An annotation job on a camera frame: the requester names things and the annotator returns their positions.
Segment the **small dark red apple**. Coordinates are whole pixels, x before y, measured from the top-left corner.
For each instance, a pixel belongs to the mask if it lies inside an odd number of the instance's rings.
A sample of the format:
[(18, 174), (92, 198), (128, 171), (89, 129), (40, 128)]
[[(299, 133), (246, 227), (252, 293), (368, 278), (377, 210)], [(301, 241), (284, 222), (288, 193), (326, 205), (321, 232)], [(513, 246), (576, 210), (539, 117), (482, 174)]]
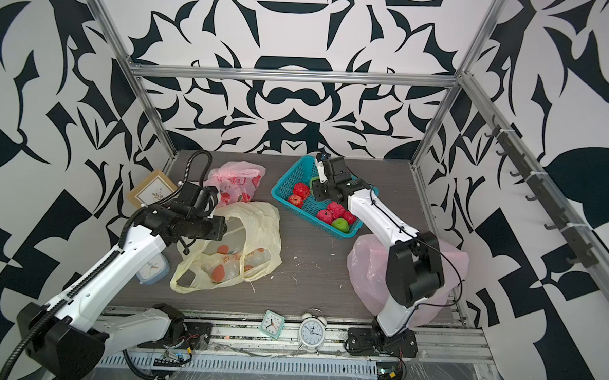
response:
[(358, 218), (355, 217), (354, 214), (352, 214), (351, 212), (346, 210), (343, 213), (343, 219), (345, 219), (349, 225), (353, 225), (357, 221)]

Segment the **smooth red apple with stem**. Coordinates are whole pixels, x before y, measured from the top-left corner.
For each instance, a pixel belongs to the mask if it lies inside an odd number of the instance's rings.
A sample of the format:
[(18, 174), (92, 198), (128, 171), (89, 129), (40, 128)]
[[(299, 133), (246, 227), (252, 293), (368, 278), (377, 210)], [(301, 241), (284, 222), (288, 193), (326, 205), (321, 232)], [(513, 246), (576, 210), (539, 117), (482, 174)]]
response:
[(304, 199), (296, 194), (292, 194), (288, 197), (288, 203), (292, 204), (292, 206), (296, 207), (296, 208), (302, 208), (303, 204), (304, 204)]

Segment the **pink plastic bag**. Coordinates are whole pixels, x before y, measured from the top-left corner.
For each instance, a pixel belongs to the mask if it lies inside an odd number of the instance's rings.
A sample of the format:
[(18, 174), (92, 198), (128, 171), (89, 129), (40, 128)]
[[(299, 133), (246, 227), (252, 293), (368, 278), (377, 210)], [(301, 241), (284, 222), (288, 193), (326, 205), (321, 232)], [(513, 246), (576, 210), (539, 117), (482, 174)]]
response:
[[(455, 265), (462, 280), (467, 276), (469, 256), (456, 249), (448, 242), (439, 240), (441, 252)], [(378, 315), (384, 307), (390, 293), (386, 281), (388, 248), (383, 246), (375, 235), (363, 235), (357, 238), (352, 251), (347, 257), (349, 277), (355, 293), (364, 306), (373, 315)], [(452, 266), (442, 259), (445, 272), (445, 284), (434, 296), (428, 299), (430, 304), (445, 305), (449, 294), (458, 286), (459, 279)], [(443, 307), (427, 306), (419, 308), (410, 320), (410, 327), (419, 327), (433, 321)]]
[(261, 165), (229, 161), (211, 170), (204, 185), (217, 189), (218, 208), (236, 202), (248, 203), (253, 200), (265, 173), (266, 168)]

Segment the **yellow plastic bag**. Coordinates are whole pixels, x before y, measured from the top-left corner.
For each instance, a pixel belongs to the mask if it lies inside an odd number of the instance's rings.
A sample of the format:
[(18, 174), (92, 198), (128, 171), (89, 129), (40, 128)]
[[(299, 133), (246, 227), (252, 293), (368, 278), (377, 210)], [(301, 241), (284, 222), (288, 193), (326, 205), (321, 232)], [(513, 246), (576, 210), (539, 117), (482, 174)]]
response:
[(265, 202), (236, 202), (215, 211), (226, 221), (221, 240), (185, 239), (170, 281), (176, 293), (228, 288), (271, 275), (282, 264), (280, 214)]

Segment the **pink plastic bag front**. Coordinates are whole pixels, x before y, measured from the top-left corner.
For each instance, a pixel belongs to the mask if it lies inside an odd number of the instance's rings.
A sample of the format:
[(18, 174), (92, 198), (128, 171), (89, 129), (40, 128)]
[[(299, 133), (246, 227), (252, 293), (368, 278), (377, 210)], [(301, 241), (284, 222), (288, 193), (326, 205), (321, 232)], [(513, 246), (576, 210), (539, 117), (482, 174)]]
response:
[[(448, 242), (439, 240), (441, 252), (455, 265), (462, 280), (467, 276), (469, 256), (456, 249)], [(357, 238), (352, 251), (347, 257), (349, 277), (355, 293), (364, 306), (373, 315), (378, 315), (384, 307), (390, 293), (386, 281), (388, 248), (383, 246), (375, 235), (363, 235)], [(459, 279), (452, 266), (442, 259), (445, 272), (445, 284), (434, 296), (428, 299), (430, 304), (445, 305), (449, 294), (458, 286)], [(419, 327), (433, 321), (443, 307), (427, 306), (419, 308), (410, 320), (410, 327)]]

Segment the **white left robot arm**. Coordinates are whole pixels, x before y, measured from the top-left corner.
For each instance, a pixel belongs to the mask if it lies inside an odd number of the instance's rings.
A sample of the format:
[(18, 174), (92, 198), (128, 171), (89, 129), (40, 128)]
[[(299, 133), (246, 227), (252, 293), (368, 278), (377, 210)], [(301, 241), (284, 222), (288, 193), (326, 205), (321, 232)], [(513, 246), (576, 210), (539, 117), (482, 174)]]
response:
[(80, 380), (105, 357), (148, 342), (172, 347), (184, 332), (184, 315), (167, 304), (144, 313), (98, 321), (141, 268), (184, 239), (219, 241), (227, 231), (214, 213), (214, 186), (184, 183), (174, 194), (138, 209), (116, 246), (71, 286), (43, 305), (30, 303), (17, 316), (21, 341), (6, 359), (0, 379), (9, 378), (26, 354), (57, 380)]

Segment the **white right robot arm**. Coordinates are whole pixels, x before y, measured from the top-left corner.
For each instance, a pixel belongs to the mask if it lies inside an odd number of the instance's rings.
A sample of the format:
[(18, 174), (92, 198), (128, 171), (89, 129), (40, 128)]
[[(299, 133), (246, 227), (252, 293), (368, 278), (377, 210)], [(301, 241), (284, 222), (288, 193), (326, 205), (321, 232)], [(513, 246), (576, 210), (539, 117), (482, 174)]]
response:
[(419, 232), (382, 203), (374, 186), (352, 174), (343, 158), (318, 153), (319, 178), (313, 181), (318, 201), (339, 203), (374, 233), (388, 250), (389, 297), (376, 322), (384, 336), (407, 330), (416, 309), (445, 284), (438, 239)]

